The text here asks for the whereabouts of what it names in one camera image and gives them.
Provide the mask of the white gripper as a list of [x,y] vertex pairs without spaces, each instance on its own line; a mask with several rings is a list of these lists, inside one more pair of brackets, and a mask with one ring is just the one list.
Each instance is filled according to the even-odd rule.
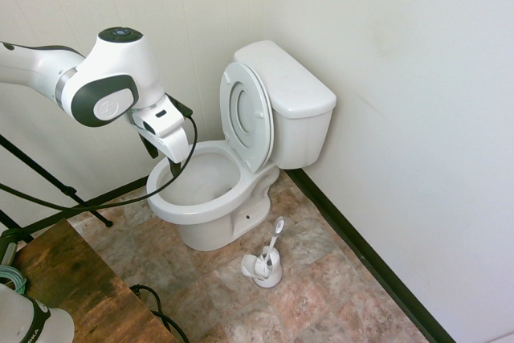
[[189,154],[190,146],[182,125],[184,116],[163,96],[156,104],[146,108],[130,109],[130,124],[140,134],[140,139],[152,159],[158,150],[169,158],[173,178],[179,175],[179,164]]

